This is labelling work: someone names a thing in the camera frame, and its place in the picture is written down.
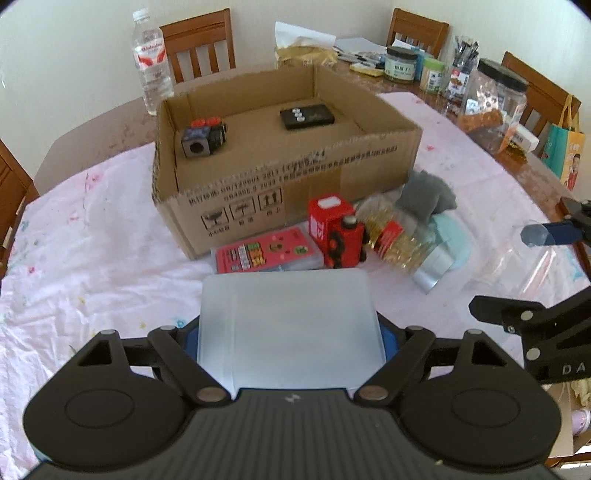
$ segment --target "plastic jar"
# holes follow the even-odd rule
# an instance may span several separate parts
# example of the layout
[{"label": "plastic jar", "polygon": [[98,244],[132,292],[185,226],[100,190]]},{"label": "plastic jar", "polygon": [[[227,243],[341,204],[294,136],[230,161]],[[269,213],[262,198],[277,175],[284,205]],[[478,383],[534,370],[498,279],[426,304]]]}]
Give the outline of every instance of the plastic jar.
[{"label": "plastic jar", "polygon": [[402,47],[388,47],[384,75],[392,82],[412,83],[417,68],[417,53]]},{"label": "plastic jar", "polygon": [[356,215],[365,224],[369,247],[386,263],[409,273],[425,293],[453,265],[454,259],[436,235],[386,195],[367,198]]},{"label": "plastic jar", "polygon": [[482,59],[470,74],[457,126],[491,155],[503,151],[525,110],[527,87],[513,71]]},{"label": "plastic jar", "polygon": [[441,89],[445,64],[437,59],[423,60],[423,74],[421,75],[421,90],[427,93],[437,93]]}]

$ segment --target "wooden table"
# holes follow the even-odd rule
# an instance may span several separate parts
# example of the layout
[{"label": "wooden table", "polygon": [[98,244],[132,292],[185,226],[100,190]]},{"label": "wooden table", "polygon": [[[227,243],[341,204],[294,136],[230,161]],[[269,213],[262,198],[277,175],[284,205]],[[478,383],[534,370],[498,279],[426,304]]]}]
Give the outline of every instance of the wooden table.
[{"label": "wooden table", "polygon": [[[244,71],[256,71],[269,65],[235,69],[176,86],[177,91],[186,91],[202,83],[209,83],[220,77],[234,76]],[[336,71],[343,77],[371,90],[374,93],[412,92],[436,110],[444,106],[444,99],[427,94],[418,84],[399,85],[384,78],[373,78],[349,70],[349,64],[339,61]],[[70,176],[111,158],[118,153],[140,147],[156,138],[156,121],[150,117],[141,98],[121,105],[93,119],[60,137],[51,146],[34,182],[43,194]],[[532,200],[552,221],[561,219],[556,204],[562,196],[571,196],[554,174],[534,155],[527,161],[503,152],[496,157],[507,172],[525,189]]]}]

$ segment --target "shopping bag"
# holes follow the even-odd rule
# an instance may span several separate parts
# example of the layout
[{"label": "shopping bag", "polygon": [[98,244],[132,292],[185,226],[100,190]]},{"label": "shopping bag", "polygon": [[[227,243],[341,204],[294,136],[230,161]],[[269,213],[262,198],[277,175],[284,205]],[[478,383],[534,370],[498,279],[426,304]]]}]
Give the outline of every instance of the shopping bag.
[{"label": "shopping bag", "polygon": [[560,122],[552,125],[544,147],[542,161],[569,190],[574,188],[579,173],[585,135],[580,132],[579,114],[572,115],[573,96],[564,104]]}]

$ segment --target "ribbed black surface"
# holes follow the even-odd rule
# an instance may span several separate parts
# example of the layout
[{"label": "ribbed black surface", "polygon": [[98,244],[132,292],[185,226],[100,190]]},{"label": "ribbed black surface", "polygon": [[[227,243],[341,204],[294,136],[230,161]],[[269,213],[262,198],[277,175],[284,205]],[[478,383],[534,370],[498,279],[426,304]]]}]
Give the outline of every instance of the ribbed black surface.
[{"label": "ribbed black surface", "polygon": [[417,450],[384,410],[344,391],[246,390],[229,407],[201,410],[167,450],[117,472],[42,465],[29,480],[550,480],[550,470],[461,472]]}]

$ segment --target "green lid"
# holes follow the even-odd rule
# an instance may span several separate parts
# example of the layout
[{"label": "green lid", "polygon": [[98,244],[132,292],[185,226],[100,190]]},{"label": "green lid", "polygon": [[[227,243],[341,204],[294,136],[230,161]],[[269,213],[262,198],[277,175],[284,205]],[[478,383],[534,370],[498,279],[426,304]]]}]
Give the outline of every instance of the green lid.
[{"label": "green lid", "polygon": [[445,64],[442,61],[430,59],[429,57],[425,57],[423,60],[423,67],[427,67],[429,70],[433,70],[435,72],[442,72],[445,70]]}]

